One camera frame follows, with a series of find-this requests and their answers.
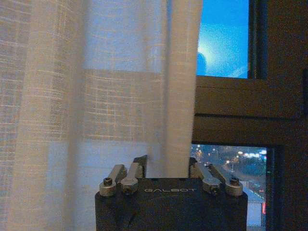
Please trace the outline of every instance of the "red light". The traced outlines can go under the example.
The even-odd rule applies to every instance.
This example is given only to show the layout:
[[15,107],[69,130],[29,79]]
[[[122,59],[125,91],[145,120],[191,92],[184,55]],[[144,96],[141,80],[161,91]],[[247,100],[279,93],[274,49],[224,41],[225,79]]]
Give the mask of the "red light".
[[266,214],[266,204],[265,204],[265,202],[262,203],[262,213]]

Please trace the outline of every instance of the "sheer white curtain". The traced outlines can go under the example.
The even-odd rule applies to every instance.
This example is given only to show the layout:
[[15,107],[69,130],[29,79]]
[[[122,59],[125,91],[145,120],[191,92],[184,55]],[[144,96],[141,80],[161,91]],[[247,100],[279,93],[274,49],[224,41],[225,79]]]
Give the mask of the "sheer white curtain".
[[137,156],[187,176],[202,0],[0,8],[0,230],[95,230],[99,183]]

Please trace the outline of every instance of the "black device housing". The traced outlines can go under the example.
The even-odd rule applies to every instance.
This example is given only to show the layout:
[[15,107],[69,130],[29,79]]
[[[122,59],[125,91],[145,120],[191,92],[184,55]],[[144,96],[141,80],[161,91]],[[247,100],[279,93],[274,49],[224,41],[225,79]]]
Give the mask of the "black device housing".
[[206,193],[200,178],[138,178],[133,195],[95,195],[96,231],[245,231],[247,194]]

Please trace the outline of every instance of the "silver metal arm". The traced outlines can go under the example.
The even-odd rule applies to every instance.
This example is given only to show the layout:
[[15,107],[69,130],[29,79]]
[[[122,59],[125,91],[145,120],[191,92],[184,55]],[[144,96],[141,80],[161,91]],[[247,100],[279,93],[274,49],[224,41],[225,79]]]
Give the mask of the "silver metal arm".
[[101,196],[113,196],[116,193],[116,184],[126,176],[124,165],[115,165],[109,176],[100,184]]
[[202,179],[202,188],[209,194],[216,196],[219,193],[220,181],[214,178],[208,169],[201,163],[195,163],[191,166],[191,177],[199,177]]
[[224,184],[225,191],[228,195],[240,196],[243,194],[243,185],[237,177],[233,177],[218,166],[209,165],[208,168],[211,174]]
[[121,190],[124,194],[132,195],[138,189],[137,178],[142,178],[142,166],[139,163],[132,163],[130,165],[127,176],[121,180]]

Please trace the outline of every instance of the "window pane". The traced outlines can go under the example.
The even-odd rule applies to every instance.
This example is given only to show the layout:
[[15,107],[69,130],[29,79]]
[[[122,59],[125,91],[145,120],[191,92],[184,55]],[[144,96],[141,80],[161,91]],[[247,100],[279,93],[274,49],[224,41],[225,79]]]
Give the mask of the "window pane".
[[247,230],[265,231],[267,149],[192,144],[191,157],[204,165],[222,166],[239,178],[248,195]]
[[247,78],[249,0],[204,0],[197,75]]

